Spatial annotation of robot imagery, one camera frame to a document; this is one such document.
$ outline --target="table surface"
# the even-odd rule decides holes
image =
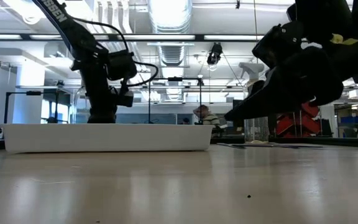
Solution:
[[[35,223],[358,223],[358,149],[0,151],[0,224]]]

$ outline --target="white tray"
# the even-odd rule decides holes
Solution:
[[[203,151],[213,126],[170,124],[7,124],[8,152]]]

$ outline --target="air duct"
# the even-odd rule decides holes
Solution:
[[[148,0],[150,20],[155,34],[187,34],[191,21],[191,0]],[[182,77],[184,68],[175,66],[185,65],[185,46],[158,46],[158,54],[162,66],[162,75],[168,77]],[[181,90],[170,90],[178,94],[170,96],[176,98]]]

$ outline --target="ceiling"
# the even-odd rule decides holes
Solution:
[[[189,33],[191,34],[247,34],[263,35],[272,26],[288,22],[285,13],[287,7],[294,0],[242,0],[240,9],[235,9],[236,0],[193,0],[192,18]],[[130,0],[130,25],[134,33],[152,33],[149,13],[147,12],[146,0]],[[38,33],[55,34],[57,30],[45,18],[34,25],[26,24],[22,16],[15,10],[6,9],[8,5],[0,0],[0,33]],[[67,80],[68,82],[80,82],[79,74],[69,69],[71,62],[67,58],[44,57],[46,42],[1,42],[0,49],[17,48],[37,57],[47,64],[46,79]],[[257,63],[252,56],[252,48],[255,43],[223,42],[224,57],[218,63],[215,71],[207,70],[206,64],[194,57],[194,55],[206,55],[213,43],[195,42],[189,46],[186,63],[185,76],[197,77],[203,75],[205,83],[210,85],[225,85],[236,80],[241,75],[242,69],[238,67],[240,62]],[[157,48],[149,46],[147,42],[138,42],[137,47],[144,62],[159,65]],[[248,76],[240,82],[246,82]]]

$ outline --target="robotic arm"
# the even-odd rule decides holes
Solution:
[[[252,53],[270,70],[263,86],[225,115],[251,119],[337,100],[342,81],[358,83],[358,0],[295,0],[289,23],[274,26]],[[302,49],[302,39],[321,45]]]
[[[71,17],[65,10],[66,5],[59,4],[57,0],[33,0],[33,2],[59,31],[65,45],[74,57],[71,70],[80,71],[91,104],[91,116],[88,122],[115,123],[117,105],[132,106],[133,93],[129,91],[128,87],[150,82],[158,74],[158,68],[155,65],[133,61],[133,53],[129,52],[124,36],[115,27]],[[116,30],[121,35],[126,49],[109,53],[108,49],[99,44],[88,30],[75,22],[76,20],[109,26]],[[149,80],[128,85],[127,81],[137,74],[136,63],[152,66],[156,72]],[[108,80],[120,79],[122,79],[121,89],[119,91],[110,89]]]

